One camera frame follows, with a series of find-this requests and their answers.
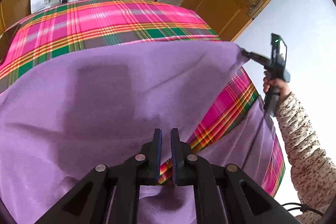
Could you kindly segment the floral sleeve right forearm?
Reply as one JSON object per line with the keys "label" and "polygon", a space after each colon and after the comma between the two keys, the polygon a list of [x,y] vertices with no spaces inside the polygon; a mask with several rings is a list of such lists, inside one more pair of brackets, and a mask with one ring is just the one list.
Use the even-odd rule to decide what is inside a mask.
{"label": "floral sleeve right forearm", "polygon": [[335,165],[295,94],[277,108],[276,118],[291,165],[291,181],[301,203],[324,213],[335,196]]}

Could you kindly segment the person's right hand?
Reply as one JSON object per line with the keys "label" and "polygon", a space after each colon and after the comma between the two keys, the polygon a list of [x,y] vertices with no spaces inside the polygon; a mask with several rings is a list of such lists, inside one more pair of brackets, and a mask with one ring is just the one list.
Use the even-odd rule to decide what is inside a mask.
{"label": "person's right hand", "polygon": [[279,90],[279,101],[278,104],[282,104],[289,96],[290,90],[288,84],[282,79],[273,79],[269,80],[268,77],[264,77],[263,79],[263,91],[267,93],[270,87],[276,87]]}

